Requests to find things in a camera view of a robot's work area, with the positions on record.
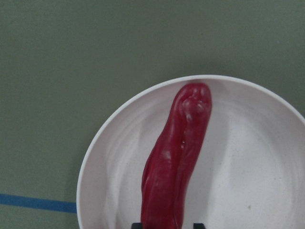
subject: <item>red pepper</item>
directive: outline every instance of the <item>red pepper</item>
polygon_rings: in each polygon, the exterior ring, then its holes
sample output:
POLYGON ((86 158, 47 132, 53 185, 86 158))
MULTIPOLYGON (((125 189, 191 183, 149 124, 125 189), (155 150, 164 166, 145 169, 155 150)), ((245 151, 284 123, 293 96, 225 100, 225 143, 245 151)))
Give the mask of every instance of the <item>red pepper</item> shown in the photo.
POLYGON ((182 228, 185 194, 211 110, 211 93, 204 83, 187 84, 175 96, 143 172, 143 229, 182 228))

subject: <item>blue tape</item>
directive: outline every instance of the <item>blue tape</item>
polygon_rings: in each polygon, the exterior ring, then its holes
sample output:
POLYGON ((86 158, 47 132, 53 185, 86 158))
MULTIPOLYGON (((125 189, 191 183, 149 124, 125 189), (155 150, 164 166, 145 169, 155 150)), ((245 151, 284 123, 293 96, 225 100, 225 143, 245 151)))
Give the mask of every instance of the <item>blue tape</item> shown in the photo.
POLYGON ((76 213, 76 203, 0 194, 0 204, 76 213))

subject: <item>green floor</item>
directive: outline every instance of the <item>green floor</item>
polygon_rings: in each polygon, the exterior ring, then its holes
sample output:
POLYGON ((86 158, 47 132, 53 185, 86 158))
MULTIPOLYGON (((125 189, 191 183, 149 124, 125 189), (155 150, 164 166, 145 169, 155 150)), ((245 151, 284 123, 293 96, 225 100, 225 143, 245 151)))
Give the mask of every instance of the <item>green floor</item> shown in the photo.
MULTIPOLYGON (((304 116, 304 37, 305 0, 1 0, 0 194, 75 202, 103 122, 169 79, 249 80, 304 116)), ((0 228, 78 223, 74 213, 0 204, 0 228)))

